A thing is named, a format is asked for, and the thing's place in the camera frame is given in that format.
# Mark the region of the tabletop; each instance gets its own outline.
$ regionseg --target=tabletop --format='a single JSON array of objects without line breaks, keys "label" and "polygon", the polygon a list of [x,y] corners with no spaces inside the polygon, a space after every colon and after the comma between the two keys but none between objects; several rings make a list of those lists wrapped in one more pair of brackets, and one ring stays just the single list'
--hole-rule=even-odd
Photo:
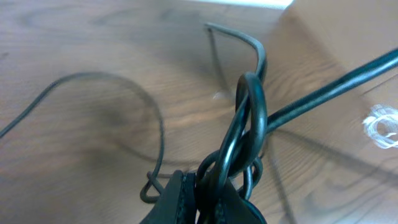
[{"label": "tabletop", "polygon": [[[256,66],[252,49],[216,34],[220,78],[205,22],[263,43],[269,114],[347,72],[291,9],[178,0],[0,6],[0,127],[60,77],[120,75],[162,112],[166,174],[195,170],[219,148],[237,80]],[[139,223],[147,215],[153,205],[139,191],[157,159],[159,121],[124,84],[61,85],[1,139],[1,223]],[[352,90],[268,136],[251,201],[269,223],[396,222],[398,152],[375,146],[362,125],[372,106],[367,95],[382,90]]]}]

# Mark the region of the wood grain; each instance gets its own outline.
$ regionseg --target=wood grain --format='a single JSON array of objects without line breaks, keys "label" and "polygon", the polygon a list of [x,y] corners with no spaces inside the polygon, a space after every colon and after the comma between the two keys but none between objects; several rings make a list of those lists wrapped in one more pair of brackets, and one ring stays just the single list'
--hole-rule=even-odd
[{"label": "wood grain", "polygon": [[[204,22],[240,29],[264,44],[270,113],[345,73],[290,9],[20,0],[2,2],[0,10],[0,127],[64,75],[122,75],[159,104],[165,173],[196,169],[220,146],[233,117],[230,99],[215,97],[223,89]],[[235,40],[217,35],[216,43],[234,89],[240,74],[254,69],[255,55]],[[270,136],[267,152],[297,223],[397,220],[398,154],[378,149],[362,130],[370,93],[351,91]],[[153,107],[118,82],[61,86],[0,141],[1,223],[139,223],[152,207],[139,191],[157,157],[157,125]],[[269,223],[288,223],[268,159],[263,163],[251,200]]]}]

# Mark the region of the blurred background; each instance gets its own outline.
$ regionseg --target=blurred background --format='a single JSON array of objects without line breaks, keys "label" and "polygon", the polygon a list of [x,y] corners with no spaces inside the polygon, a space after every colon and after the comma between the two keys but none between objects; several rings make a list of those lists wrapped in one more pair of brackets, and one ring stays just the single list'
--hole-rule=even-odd
[{"label": "blurred background", "polygon": [[[263,43],[271,114],[396,48],[397,10],[389,0],[0,1],[0,127],[62,76],[113,73],[159,104],[161,173],[194,170],[219,148],[234,115],[228,94],[256,66],[252,49],[216,34],[223,83],[205,22]],[[372,105],[398,108],[397,73],[269,136],[251,198],[269,223],[397,222],[398,151],[375,146],[362,125]],[[0,141],[0,222],[139,223],[153,206],[139,191],[157,159],[158,128],[154,107],[118,82],[60,86]]]}]

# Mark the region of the white thread loop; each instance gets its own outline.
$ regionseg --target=white thread loop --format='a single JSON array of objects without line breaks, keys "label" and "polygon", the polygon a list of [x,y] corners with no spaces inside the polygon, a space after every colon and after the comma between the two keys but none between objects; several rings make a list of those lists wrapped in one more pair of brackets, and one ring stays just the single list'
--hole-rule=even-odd
[{"label": "white thread loop", "polygon": [[374,105],[371,110],[363,121],[365,133],[382,149],[398,148],[398,110],[387,105]]}]

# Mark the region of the white string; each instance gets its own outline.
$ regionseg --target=white string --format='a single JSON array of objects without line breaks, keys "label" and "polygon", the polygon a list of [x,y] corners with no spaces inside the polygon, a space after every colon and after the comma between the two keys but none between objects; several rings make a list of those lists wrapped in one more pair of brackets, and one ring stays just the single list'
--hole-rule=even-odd
[{"label": "white string", "polygon": [[[398,134],[398,110],[387,105],[374,105],[371,110],[363,121],[365,133],[382,149],[398,148],[398,141],[391,139]],[[386,133],[379,133],[379,123],[384,125]]]}]

